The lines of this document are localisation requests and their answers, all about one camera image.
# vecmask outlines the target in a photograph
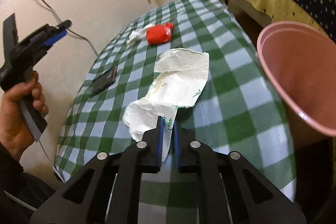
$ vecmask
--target red plastic wrapper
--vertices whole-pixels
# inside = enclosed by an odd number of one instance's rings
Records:
[[[146,36],[149,45],[159,45],[171,40],[174,25],[155,25],[147,30]]]

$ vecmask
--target human hand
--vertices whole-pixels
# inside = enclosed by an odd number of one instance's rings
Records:
[[[34,142],[33,136],[21,116],[18,102],[24,96],[31,94],[34,97],[33,107],[42,115],[47,115],[49,112],[38,79],[39,75],[34,71],[30,82],[13,86],[2,97],[0,142],[16,161],[20,160],[22,153]]]

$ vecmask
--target torn paper packaging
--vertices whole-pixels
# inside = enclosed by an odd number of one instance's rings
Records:
[[[164,52],[154,66],[160,75],[152,82],[145,97],[130,103],[123,116],[135,141],[156,127],[158,116],[164,120],[162,161],[168,155],[171,132],[179,108],[195,105],[209,74],[209,54],[184,48]]]

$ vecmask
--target finger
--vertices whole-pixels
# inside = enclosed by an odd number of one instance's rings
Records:
[[[44,94],[42,93],[38,99],[34,100],[33,106],[36,110],[41,110],[44,105],[45,105],[45,97]]]
[[[7,102],[18,102],[24,96],[30,94],[35,85],[36,80],[35,78],[32,78],[32,80],[28,83],[22,82],[13,86],[11,89],[7,90],[4,93],[3,97]]]
[[[33,77],[36,79],[36,81],[39,80],[39,74],[36,70],[33,71]]]
[[[34,97],[34,99],[38,99],[41,94],[42,94],[42,86],[39,82],[37,82],[34,89],[31,91],[31,95]]]
[[[48,106],[47,106],[47,105],[44,105],[44,106],[42,107],[42,109],[40,110],[40,112],[41,112],[41,114],[42,114],[43,116],[47,115],[47,114],[49,113],[49,108],[48,108]]]

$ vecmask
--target silver screw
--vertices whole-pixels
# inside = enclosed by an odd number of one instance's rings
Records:
[[[107,153],[106,152],[100,152],[97,154],[97,159],[98,160],[104,160],[107,158]]]
[[[136,144],[137,148],[145,148],[147,146],[147,143],[144,141],[140,141]]]
[[[191,146],[192,148],[199,148],[199,147],[201,146],[201,143],[198,142],[198,141],[192,141],[192,142],[190,143],[190,146]]]
[[[232,152],[230,154],[231,159],[233,160],[239,160],[240,159],[240,154],[238,152]]]

